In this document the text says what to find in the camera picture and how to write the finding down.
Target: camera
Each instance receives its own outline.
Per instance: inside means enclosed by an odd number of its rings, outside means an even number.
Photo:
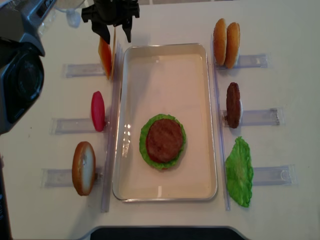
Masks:
[[[0,8],[0,134],[10,131],[44,84],[38,35],[56,0],[13,0]]]

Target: camera lens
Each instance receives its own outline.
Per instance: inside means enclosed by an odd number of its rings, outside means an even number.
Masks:
[[[39,56],[24,55],[16,65],[15,89],[22,104],[34,101],[44,83],[44,69]]]

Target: table surface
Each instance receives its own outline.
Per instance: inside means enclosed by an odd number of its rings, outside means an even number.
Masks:
[[[278,159],[271,159],[272,163],[255,159],[255,164],[295,164],[299,185],[254,187],[250,207],[231,201],[231,211],[225,211],[217,143],[218,191],[210,201],[123,203],[112,196],[109,212],[101,213],[99,187],[89,197],[79,197],[72,187],[41,188],[42,169],[70,169],[80,141],[93,145],[98,165],[105,160],[103,134],[50,135],[51,119],[89,118],[91,97],[97,90],[106,106],[112,98],[112,84],[105,77],[63,77],[63,64],[99,63],[99,37],[90,23],[73,29],[58,13],[42,38],[46,50],[42,94],[16,126],[0,136],[13,237],[79,239],[101,226],[229,226],[255,240],[320,239],[319,7],[319,1],[301,0],[147,5],[141,6],[140,18],[133,20],[131,44],[121,29],[117,31],[124,49],[200,43],[211,68],[211,34],[218,19],[225,18],[241,26],[241,54],[272,55],[285,103],[285,128],[290,131],[275,141],[285,146]],[[212,71],[209,78],[213,86]]]

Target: sesame-free bun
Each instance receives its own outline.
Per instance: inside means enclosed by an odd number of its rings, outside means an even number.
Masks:
[[[95,181],[96,156],[87,141],[80,142],[74,151],[72,163],[72,182],[80,196],[88,196]]]
[[[227,30],[226,56],[224,65],[228,69],[232,69],[238,61],[240,46],[240,26],[238,23],[231,23]]]
[[[222,66],[225,63],[227,51],[227,25],[224,18],[219,19],[213,30],[213,51],[215,62]]]

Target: tray rim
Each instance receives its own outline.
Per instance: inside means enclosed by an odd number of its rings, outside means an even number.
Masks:
[[[207,75],[207,87],[208,87],[208,99],[209,99],[209,108],[210,108],[210,128],[211,128],[211,139],[212,139],[212,150],[213,150],[213,164],[214,164],[214,173],[215,173],[215,189],[213,191],[213,194],[209,197],[192,197],[192,198],[121,198],[115,193],[115,171],[116,171],[116,158],[117,153],[114,154],[113,159],[113,171],[112,171],[112,193],[114,197],[122,202],[125,203],[134,203],[134,202],[189,202],[189,201],[209,201],[214,196],[216,196],[218,191],[218,176],[217,176],[217,162],[216,162],[216,151],[215,151],[215,138],[214,138],[214,126],[213,126],[213,111],[212,111],[212,98],[210,94],[210,77],[209,77],[209,67],[208,67],[208,54],[205,49],[205,47],[200,43],[181,43],[181,44],[164,44],[164,45],[143,45],[143,46],[131,46],[127,48],[127,50],[124,52],[123,55],[123,63],[122,63],[122,81],[121,81],[121,92],[123,87],[123,81],[124,81],[124,70],[125,70],[125,59],[126,55],[131,49],[137,49],[137,48],[163,48],[163,47],[173,47],[173,46],[183,46],[183,45],[198,45],[199,47],[203,48],[205,53],[205,68],[206,68],[206,75]],[[115,151],[117,151],[117,145],[119,140],[119,122],[120,122],[120,112],[122,110],[121,108],[121,99],[119,101],[119,109],[118,109],[118,116],[117,116],[117,129],[116,129],[116,143],[115,143]]]

